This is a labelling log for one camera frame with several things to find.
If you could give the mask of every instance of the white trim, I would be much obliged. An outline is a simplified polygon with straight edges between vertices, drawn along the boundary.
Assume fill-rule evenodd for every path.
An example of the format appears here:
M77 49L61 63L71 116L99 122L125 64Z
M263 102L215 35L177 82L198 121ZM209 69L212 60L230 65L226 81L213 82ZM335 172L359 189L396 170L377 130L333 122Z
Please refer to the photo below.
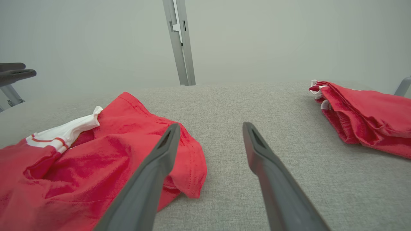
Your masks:
M312 87L312 86L315 86L317 84L317 80L316 79L313 79L313 80L311 80L311 86L310 87ZM313 95L316 95L317 94L317 91L313 91L313 90L309 90Z
M330 109L332 109L330 102L328 100L324 100L321 103L321 110L330 110Z
M26 138L27 144L40 148L53 146L58 152L63 153L74 143L74 141L76 141L80 133L100 126L97 117L102 110L102 107L97 106L91 115L72 120L66 124L46 131L34 133Z

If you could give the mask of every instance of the gray fabric surface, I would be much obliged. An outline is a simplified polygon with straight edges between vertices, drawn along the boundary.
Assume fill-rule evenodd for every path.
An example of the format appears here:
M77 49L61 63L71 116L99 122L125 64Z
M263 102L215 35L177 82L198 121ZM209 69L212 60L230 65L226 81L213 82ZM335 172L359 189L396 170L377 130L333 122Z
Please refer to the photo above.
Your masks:
M151 112L181 122L202 145L200 199L179 196L154 230L268 230L258 178L248 168L242 122L252 122L334 231L410 230L411 161L344 144L309 81L156 88L130 92ZM361 89L352 83L346 87ZM0 113L0 147L91 114L121 92L25 102Z

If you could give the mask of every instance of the red stripe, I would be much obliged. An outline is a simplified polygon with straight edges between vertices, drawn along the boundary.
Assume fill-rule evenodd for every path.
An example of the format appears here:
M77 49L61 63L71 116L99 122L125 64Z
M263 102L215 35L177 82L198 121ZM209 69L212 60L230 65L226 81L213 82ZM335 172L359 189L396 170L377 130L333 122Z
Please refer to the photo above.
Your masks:
M36 139L36 138L34 138L33 137L33 139L32 139L33 141L36 141L36 142L52 142L53 140L38 140L38 139Z
M66 149L69 149L69 146L66 145L66 142L62 138L55 138L55 140L61 141L63 143L63 146L66 147Z
M66 147L66 149L69 149L69 146L66 145L66 142L65 142L62 138L56 137L56 138L54 138L54 139L52 139L52 140L38 140L38 139L34 138L34 135L31 135L31 136L33 137L32 140L33 140L33 141L36 141L36 142L52 142L53 140L58 140L58 141L60 141L61 143L63 143L63 146Z

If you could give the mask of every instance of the textured gray tabletop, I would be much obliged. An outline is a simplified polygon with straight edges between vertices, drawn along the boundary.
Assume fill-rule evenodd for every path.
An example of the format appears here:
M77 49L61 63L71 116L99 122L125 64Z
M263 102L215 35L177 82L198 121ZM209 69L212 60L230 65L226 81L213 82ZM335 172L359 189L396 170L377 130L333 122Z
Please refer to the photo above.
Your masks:
M361 89L352 83L343 86ZM200 199L180 195L154 230L268 230L242 123L252 122L327 224L342 230L410 230L411 161L344 144L306 83L135 90L151 112L181 122L202 145L208 175ZM105 107L121 92L29 101L0 113L0 147Z

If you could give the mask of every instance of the folded red shirt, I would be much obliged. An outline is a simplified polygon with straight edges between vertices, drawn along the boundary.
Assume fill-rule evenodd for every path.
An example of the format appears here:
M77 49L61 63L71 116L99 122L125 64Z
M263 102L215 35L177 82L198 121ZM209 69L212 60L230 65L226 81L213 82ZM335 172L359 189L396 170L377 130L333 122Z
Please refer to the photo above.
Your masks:
M172 123L125 92L104 110L1 149L0 229L92 230ZM206 179L200 144L180 128L158 210L181 192L198 198Z
M411 159L411 99L317 80L309 90L344 142Z

